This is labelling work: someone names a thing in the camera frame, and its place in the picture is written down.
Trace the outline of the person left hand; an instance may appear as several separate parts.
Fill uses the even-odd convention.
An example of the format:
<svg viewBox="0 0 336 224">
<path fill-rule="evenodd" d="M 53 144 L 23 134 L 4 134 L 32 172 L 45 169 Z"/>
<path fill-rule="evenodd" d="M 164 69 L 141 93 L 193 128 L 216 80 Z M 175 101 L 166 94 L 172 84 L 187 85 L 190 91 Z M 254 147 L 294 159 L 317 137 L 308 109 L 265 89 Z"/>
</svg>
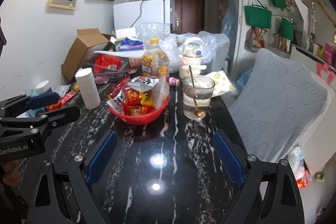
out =
<svg viewBox="0 0 336 224">
<path fill-rule="evenodd" d="M 2 162 L 1 166 L 5 171 L 2 177 L 3 183 L 8 186 L 18 186 L 21 180 L 18 161 Z"/>
</svg>

